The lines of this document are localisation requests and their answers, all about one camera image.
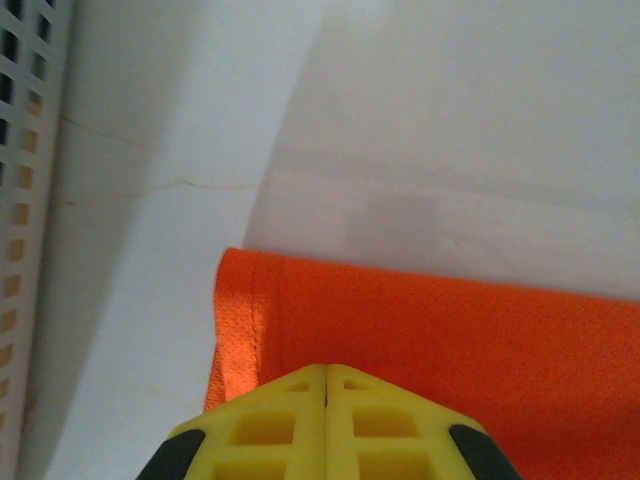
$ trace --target orange fabric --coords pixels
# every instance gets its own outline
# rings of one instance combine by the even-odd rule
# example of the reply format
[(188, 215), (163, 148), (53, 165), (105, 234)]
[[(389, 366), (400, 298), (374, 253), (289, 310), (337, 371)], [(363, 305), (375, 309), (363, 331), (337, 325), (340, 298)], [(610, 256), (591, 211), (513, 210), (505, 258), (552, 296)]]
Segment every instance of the orange fabric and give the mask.
[(640, 305), (229, 250), (210, 409), (342, 363), (465, 413), (527, 479), (640, 478)]

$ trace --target black rubber grip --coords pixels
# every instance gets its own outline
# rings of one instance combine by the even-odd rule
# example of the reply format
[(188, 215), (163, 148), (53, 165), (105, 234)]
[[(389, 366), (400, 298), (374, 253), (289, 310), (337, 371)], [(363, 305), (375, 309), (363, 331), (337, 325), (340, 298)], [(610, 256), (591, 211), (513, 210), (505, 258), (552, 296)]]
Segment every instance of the black rubber grip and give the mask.
[(165, 440), (136, 480), (183, 480), (204, 437), (202, 430), (187, 430)]
[(489, 435), (467, 425), (452, 425), (449, 435), (476, 480), (522, 480)]

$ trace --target white perforated panel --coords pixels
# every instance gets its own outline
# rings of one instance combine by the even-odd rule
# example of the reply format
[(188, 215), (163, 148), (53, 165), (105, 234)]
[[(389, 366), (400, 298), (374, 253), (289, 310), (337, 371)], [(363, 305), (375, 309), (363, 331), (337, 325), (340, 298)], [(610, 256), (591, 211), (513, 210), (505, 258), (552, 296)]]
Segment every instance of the white perforated panel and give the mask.
[(72, 0), (0, 0), (0, 478), (15, 477)]

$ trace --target orange towel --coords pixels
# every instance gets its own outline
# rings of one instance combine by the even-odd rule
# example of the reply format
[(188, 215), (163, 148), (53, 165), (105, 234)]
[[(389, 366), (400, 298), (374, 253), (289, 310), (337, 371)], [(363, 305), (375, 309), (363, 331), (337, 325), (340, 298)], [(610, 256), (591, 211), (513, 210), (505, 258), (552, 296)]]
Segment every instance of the orange towel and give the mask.
[(527, 479), (640, 478), (640, 305), (229, 250), (205, 408), (342, 363), (478, 420)]

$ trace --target yellow plastic object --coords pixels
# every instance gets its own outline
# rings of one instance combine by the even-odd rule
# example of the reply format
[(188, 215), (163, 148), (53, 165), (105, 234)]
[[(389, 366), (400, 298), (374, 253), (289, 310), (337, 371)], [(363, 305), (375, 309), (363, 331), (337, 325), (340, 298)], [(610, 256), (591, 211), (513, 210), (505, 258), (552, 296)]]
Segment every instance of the yellow plastic object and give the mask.
[(474, 420), (342, 365), (312, 365), (176, 428), (187, 480), (473, 480), (448, 428)]

